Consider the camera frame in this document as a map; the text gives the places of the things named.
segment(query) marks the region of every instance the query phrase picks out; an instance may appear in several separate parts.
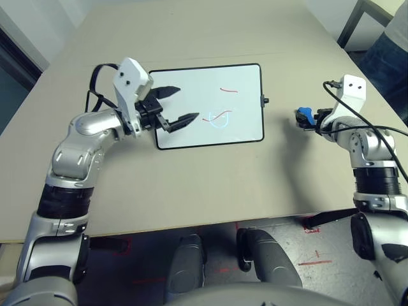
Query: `whiteboard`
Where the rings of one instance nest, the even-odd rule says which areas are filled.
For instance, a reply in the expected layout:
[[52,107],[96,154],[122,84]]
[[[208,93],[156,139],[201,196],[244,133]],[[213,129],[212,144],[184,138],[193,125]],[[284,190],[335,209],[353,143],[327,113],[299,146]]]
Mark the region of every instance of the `whiteboard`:
[[156,130],[159,149],[257,142],[264,136],[261,68],[258,64],[151,71],[154,87],[181,91],[159,100],[162,115],[173,122],[200,113],[187,127]]

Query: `person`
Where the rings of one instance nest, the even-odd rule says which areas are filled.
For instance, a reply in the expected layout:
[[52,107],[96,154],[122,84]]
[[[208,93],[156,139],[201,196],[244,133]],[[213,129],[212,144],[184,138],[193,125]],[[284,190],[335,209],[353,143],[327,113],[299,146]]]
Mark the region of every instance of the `person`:
[[408,126],[408,0],[358,66]]

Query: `jeans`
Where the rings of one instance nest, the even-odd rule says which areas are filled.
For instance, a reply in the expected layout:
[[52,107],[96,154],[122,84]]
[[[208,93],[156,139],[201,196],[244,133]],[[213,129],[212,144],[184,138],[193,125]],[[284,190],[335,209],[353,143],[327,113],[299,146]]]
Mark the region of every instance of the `jeans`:
[[408,53],[382,33],[358,66],[408,126]]

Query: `red marker line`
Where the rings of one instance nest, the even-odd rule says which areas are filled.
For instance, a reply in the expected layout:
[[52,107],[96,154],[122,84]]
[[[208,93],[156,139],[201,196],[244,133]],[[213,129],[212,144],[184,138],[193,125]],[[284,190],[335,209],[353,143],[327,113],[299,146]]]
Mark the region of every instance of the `red marker line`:
[[206,118],[203,118],[203,121],[205,121],[205,122],[211,122],[211,121],[214,121],[214,120],[218,119],[219,117],[221,117],[221,116],[224,115],[225,113],[230,113],[230,112],[232,112],[232,110],[225,110],[225,111],[223,111],[222,113],[220,113],[216,118],[211,119],[211,120],[208,120],[208,119],[206,119]]
[[153,282],[164,282],[166,277],[158,277],[156,279],[136,279],[132,280],[132,284],[140,285],[140,284],[150,284]]
[[321,263],[332,263],[332,260],[321,260],[321,261],[311,261],[308,263],[299,263],[298,266],[310,266],[310,265],[319,265]]
[[220,87],[220,90],[225,91],[225,92],[236,92],[236,93],[238,93],[238,91],[231,91],[231,90],[229,90],[229,89],[224,89],[224,88],[222,88],[222,87]]

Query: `black cable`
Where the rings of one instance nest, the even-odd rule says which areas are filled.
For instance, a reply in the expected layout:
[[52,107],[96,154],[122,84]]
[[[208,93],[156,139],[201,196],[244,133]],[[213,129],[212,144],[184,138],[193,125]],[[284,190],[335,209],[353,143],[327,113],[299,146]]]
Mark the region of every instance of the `black cable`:
[[346,103],[344,103],[340,98],[338,98],[334,93],[332,93],[332,91],[327,87],[327,85],[330,85],[330,87],[337,87],[336,85],[338,85],[337,82],[335,81],[325,81],[323,82],[323,88],[325,89],[325,91],[332,96],[332,98],[334,98],[337,102],[339,102],[342,106],[344,106],[345,108],[347,108],[351,113],[353,113],[353,115],[357,116],[358,118],[360,118],[366,125],[368,125],[368,128],[372,129],[374,131],[374,134],[384,142],[385,146],[387,147],[388,151],[390,152],[392,158],[394,159],[395,163],[397,164],[398,169],[401,172],[401,175],[403,176],[403,178],[405,179],[405,181],[408,183],[408,175],[405,172],[404,168],[401,165],[400,160],[398,159],[397,155],[395,155],[394,150],[391,148],[391,146],[389,145],[389,143],[386,141],[385,137],[380,133],[380,131],[370,122],[368,121],[366,118],[364,118],[364,116],[360,115],[358,112],[356,112],[355,110],[353,110],[350,106],[348,106]]
[[95,69],[94,69],[94,71],[92,72],[92,75],[91,75],[91,80],[89,81],[89,90],[87,92],[87,97],[86,97],[86,100],[85,100],[85,113],[88,112],[90,94],[94,94],[98,98],[98,101],[96,102],[96,105],[91,110],[92,112],[97,112],[101,108],[102,103],[108,105],[110,108],[117,108],[115,103],[113,103],[109,99],[105,98],[102,94],[97,92],[96,89],[95,89],[96,79],[98,77],[99,72],[101,71],[101,69],[103,67],[111,67],[113,69],[118,70],[119,65],[118,64],[112,64],[112,63],[106,63],[106,64],[97,65],[95,67]]
[[[377,129],[389,129],[390,131],[394,131],[400,134],[403,134],[404,136],[408,136],[407,132],[401,131],[400,129],[396,129],[394,127],[389,127],[389,126],[374,126]],[[342,129],[335,129],[334,131],[320,131],[321,134],[334,134],[337,132],[343,132],[343,131],[348,131],[349,129],[366,129],[370,128],[369,126],[350,126],[350,127],[343,127]]]

